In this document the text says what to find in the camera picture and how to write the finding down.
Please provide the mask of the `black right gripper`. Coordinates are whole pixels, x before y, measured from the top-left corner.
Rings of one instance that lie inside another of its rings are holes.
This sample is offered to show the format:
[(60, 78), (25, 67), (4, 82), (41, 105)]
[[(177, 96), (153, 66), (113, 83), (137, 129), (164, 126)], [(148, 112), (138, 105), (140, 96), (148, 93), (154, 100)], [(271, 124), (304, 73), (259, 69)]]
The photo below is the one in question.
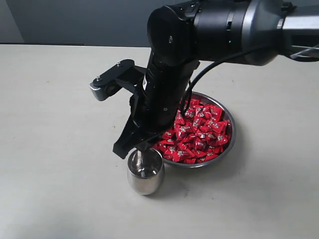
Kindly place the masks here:
[(131, 97), (131, 115), (113, 145), (113, 152), (125, 159), (130, 150), (146, 151), (157, 144), (173, 124), (180, 100), (198, 67), (197, 59), (168, 66), (157, 55), (150, 55), (145, 76)]

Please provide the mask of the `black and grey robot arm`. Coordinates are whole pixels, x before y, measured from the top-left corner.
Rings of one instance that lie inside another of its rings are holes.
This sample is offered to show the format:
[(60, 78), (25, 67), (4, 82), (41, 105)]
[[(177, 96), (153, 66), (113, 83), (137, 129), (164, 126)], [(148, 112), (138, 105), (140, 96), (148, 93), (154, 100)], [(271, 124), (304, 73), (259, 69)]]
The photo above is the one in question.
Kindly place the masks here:
[(283, 0), (193, 0), (155, 9), (145, 75), (130, 99), (131, 114), (113, 151), (152, 147), (175, 119), (197, 78), (200, 61), (263, 66), (282, 55), (319, 59), (319, 7)]

